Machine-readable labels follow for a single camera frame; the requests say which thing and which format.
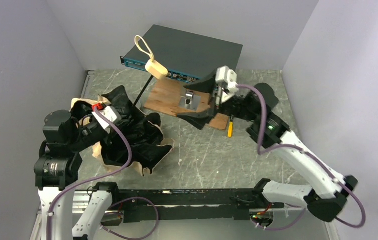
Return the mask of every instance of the yellow screwdriver handle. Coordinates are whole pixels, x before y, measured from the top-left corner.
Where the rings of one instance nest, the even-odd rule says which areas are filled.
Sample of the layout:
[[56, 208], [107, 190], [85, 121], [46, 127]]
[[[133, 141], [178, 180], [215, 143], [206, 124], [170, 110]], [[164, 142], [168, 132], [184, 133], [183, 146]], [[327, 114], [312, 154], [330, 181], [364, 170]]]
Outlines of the yellow screwdriver handle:
[[227, 132], [227, 137], [231, 138], [232, 133], [233, 133], [233, 122], [230, 121], [229, 122], [229, 129], [228, 129], [228, 132]]

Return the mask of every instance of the screwdriver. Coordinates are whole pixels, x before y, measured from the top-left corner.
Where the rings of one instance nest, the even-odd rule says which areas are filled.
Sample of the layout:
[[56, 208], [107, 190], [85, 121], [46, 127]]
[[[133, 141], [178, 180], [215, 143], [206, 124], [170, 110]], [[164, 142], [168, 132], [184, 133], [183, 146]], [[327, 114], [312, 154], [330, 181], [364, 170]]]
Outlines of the screwdriver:
[[230, 116], [229, 129], [228, 129], [228, 132], [227, 132], [227, 137], [231, 138], [232, 134], [233, 134], [233, 116]]

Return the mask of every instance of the red clip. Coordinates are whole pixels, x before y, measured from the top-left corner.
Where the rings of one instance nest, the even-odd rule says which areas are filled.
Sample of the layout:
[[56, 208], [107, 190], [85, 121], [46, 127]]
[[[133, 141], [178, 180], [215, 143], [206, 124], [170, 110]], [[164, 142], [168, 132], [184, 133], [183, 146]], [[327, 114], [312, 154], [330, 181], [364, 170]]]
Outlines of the red clip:
[[102, 103], [98, 102], [98, 103], [92, 105], [92, 111], [95, 111], [95, 108], [97, 108], [98, 111], [101, 111], [105, 107], [106, 107], [106, 105], [104, 103], [102, 104]]

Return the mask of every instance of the gray tabletop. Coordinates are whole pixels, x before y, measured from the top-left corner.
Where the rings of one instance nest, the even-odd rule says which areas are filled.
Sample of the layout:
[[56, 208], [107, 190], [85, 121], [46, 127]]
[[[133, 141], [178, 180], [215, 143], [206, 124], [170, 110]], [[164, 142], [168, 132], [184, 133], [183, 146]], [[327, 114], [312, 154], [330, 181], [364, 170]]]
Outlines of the gray tabletop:
[[[280, 72], [274, 70], [237, 70], [238, 83], [255, 85], [267, 83], [279, 99], [273, 112], [297, 133], [292, 110]], [[98, 70], [87, 84], [84, 98], [97, 99], [97, 95], [124, 85], [130, 97], [136, 97], [149, 74], [134, 69]], [[144, 103], [155, 84], [153, 80], [141, 98]], [[305, 184], [303, 178], [273, 153], [256, 154], [256, 144], [245, 129], [249, 122], [234, 119], [233, 136], [226, 131], [210, 127], [197, 130], [183, 120], [160, 113], [162, 131], [166, 138], [174, 139], [174, 149], [155, 168], [152, 175], [141, 177], [134, 169], [125, 169], [101, 181], [117, 182], [121, 189], [223, 189], [252, 188], [262, 178], [279, 183]], [[92, 157], [91, 148], [81, 153], [83, 164], [79, 179], [105, 174], [103, 166]], [[80, 186], [86, 189], [94, 183]]]

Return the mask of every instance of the white wall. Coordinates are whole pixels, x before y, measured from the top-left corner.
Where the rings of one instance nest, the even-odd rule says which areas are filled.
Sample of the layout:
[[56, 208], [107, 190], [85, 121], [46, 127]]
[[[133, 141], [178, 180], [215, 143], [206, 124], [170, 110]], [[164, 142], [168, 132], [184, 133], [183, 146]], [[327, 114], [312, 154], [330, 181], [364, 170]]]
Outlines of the white wall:
[[[343, 240], [378, 239], [378, 1], [320, 0], [283, 68], [302, 139], [323, 161], [359, 180], [367, 211]], [[341, 218], [359, 222], [350, 198]]]
[[0, 0], [0, 240], [30, 238], [43, 119], [68, 109], [84, 70], [45, 0]]
[[48, 0], [86, 70], [120, 56], [153, 24], [243, 44], [240, 69], [282, 69], [318, 0]]

